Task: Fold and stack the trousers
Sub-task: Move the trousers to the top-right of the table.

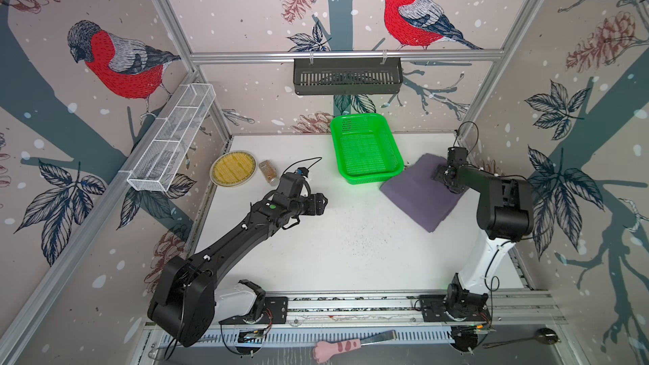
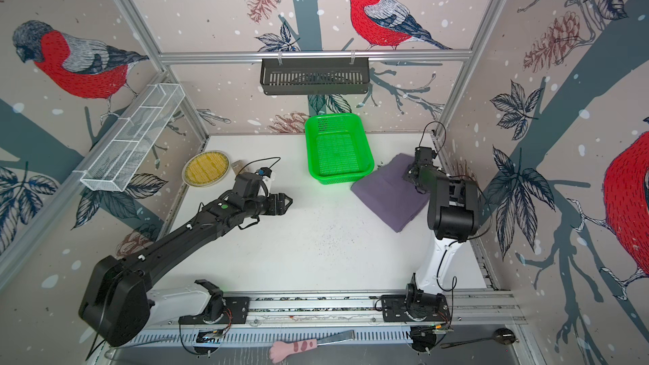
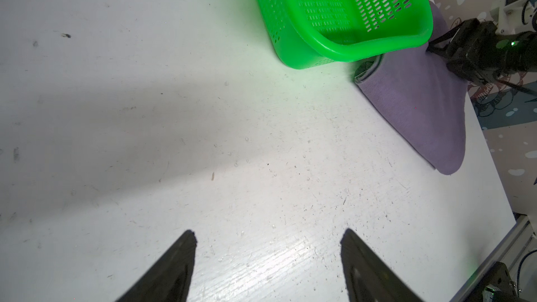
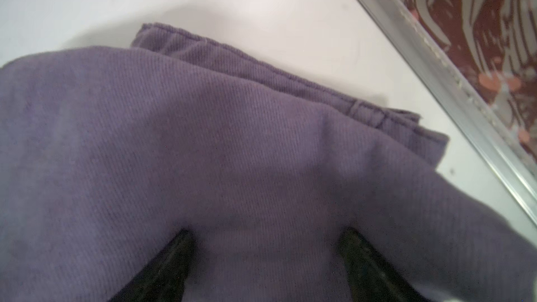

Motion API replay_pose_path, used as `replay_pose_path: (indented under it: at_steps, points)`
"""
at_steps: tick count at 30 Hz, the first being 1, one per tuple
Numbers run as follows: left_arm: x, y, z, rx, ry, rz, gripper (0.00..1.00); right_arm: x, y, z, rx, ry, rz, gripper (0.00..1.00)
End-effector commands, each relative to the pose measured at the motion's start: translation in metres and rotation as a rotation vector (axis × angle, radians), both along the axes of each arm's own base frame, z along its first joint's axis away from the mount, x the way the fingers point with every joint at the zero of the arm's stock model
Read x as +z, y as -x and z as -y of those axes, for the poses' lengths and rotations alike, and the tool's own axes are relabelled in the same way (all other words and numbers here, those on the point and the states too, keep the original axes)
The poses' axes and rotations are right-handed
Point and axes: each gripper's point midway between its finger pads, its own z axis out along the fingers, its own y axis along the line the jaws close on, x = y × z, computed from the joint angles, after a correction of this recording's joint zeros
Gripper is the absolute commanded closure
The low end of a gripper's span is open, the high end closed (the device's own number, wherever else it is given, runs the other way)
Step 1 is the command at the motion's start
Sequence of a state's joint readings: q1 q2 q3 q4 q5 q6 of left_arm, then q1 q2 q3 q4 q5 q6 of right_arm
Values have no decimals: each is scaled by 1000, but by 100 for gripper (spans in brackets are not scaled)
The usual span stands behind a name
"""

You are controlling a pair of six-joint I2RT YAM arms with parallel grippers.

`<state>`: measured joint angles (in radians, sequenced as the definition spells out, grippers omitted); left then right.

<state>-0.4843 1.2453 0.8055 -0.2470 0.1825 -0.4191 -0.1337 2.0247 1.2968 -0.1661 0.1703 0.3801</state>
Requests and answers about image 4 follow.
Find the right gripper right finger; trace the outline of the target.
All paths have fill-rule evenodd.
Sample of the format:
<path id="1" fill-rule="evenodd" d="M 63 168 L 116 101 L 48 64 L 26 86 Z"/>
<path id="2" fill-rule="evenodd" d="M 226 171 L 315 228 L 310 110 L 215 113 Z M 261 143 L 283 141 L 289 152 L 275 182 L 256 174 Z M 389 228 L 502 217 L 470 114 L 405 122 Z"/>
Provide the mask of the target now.
<path id="1" fill-rule="evenodd" d="M 338 239 L 354 302 L 426 302 L 365 237 L 347 228 Z"/>

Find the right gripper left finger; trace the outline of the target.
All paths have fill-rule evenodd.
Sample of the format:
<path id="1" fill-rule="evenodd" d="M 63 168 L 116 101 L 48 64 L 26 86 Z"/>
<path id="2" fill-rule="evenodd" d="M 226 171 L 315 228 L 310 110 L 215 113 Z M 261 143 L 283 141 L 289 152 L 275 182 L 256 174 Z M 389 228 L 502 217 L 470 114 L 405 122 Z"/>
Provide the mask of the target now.
<path id="1" fill-rule="evenodd" d="M 110 300 L 181 301 L 194 254 L 194 234 L 183 229 Z"/>

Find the purple trousers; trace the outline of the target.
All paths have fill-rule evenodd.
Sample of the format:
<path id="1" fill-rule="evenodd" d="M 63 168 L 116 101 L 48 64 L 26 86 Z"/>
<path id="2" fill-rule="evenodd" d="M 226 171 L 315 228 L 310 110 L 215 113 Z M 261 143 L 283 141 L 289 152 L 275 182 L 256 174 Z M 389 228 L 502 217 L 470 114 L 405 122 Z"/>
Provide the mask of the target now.
<path id="1" fill-rule="evenodd" d="M 211 39 L 1 68 L 1 300 L 110 301 L 181 230 L 181 301 L 351 301 L 357 230 L 423 297 L 535 301 L 536 247 L 437 172 L 448 137 Z"/>

